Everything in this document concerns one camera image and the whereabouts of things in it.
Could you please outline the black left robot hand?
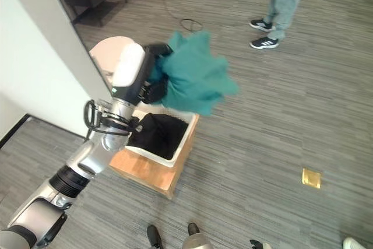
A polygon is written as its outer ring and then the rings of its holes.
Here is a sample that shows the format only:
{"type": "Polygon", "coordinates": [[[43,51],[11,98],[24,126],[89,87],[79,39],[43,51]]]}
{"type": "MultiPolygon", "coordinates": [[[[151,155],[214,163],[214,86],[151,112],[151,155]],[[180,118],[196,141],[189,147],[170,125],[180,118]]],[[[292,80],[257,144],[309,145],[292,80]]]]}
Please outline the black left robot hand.
{"type": "Polygon", "coordinates": [[[150,104],[160,101],[167,93],[168,77],[162,74],[155,82],[150,82],[149,77],[156,59],[172,53],[166,43],[128,44],[112,76],[111,97],[134,106],[140,102],[150,104]]]}

